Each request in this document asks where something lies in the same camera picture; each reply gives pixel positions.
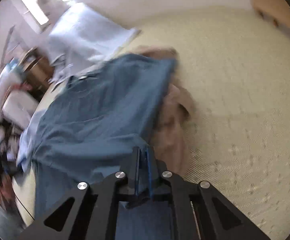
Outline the beige brown garment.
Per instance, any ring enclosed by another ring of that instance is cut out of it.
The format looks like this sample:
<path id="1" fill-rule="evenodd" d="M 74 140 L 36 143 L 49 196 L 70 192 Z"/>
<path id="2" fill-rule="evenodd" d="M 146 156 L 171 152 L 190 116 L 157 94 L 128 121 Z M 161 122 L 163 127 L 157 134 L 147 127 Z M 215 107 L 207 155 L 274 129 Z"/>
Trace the beige brown garment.
<path id="1" fill-rule="evenodd" d="M 150 144 L 156 159 L 164 161 L 168 170 L 182 177 L 188 171 L 191 159 L 184 124 L 194 116 L 195 105 L 191 94 L 172 74 Z"/>

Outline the light blue hoodie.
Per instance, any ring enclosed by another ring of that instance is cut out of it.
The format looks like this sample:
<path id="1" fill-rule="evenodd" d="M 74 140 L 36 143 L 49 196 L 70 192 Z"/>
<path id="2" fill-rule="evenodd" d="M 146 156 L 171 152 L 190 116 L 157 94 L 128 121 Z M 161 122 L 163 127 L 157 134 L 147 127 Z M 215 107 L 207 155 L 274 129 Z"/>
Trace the light blue hoodie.
<path id="1" fill-rule="evenodd" d="M 31 167 L 31 158 L 33 155 L 33 148 L 35 144 L 35 137 L 37 134 L 40 119 L 45 114 L 46 109 L 34 113 L 28 127 L 22 132 L 19 141 L 19 151 L 16 159 L 18 168 L 27 173 Z"/>

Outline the white plastic wrapped bundle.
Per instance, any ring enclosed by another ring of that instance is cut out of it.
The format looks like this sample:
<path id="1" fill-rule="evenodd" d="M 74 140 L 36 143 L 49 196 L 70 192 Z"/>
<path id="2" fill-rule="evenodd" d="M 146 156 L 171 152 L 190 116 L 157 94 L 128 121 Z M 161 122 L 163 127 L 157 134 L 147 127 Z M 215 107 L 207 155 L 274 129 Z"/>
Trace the white plastic wrapped bundle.
<path id="1" fill-rule="evenodd" d="M 26 129 L 35 113 L 38 102 L 23 90 L 13 90 L 2 106 L 2 115 L 13 124 Z"/>

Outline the white storage bag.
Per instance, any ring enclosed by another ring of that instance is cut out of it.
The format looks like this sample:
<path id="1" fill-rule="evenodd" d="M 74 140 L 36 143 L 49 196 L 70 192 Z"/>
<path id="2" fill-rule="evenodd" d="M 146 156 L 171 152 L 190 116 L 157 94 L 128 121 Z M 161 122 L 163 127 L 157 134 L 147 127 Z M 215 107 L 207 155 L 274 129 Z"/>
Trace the white storage bag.
<path id="1" fill-rule="evenodd" d="M 63 81 L 86 68 L 98 68 L 140 32 L 125 29 L 84 3 L 71 6 L 47 39 L 47 57 L 54 67 L 52 82 Z"/>

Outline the woven bed mat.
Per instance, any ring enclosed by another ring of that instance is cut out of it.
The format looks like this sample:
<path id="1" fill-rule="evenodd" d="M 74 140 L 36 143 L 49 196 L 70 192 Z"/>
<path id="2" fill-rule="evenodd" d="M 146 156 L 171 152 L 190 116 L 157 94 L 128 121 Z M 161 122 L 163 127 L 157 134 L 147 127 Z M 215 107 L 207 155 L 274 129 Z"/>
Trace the woven bed mat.
<path id="1" fill-rule="evenodd" d="M 124 53 L 174 47 L 195 103 L 185 178 L 210 181 L 270 239 L 290 234 L 290 35 L 254 12 L 209 7 L 159 15 Z"/>

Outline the dark blue garment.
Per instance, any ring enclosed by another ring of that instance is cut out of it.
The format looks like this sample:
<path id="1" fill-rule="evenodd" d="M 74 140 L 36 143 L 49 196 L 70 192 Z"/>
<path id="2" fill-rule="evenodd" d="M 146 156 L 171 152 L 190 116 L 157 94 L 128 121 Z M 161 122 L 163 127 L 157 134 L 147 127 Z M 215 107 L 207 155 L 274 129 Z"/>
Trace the dark blue garment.
<path id="1" fill-rule="evenodd" d="M 146 153 L 175 66 L 175 59 L 128 54 L 70 78 L 38 126 L 36 220 L 78 183 L 100 183 L 119 171 L 138 147 L 138 196 L 119 203 L 114 239 L 172 239 L 169 203 L 147 202 Z"/>

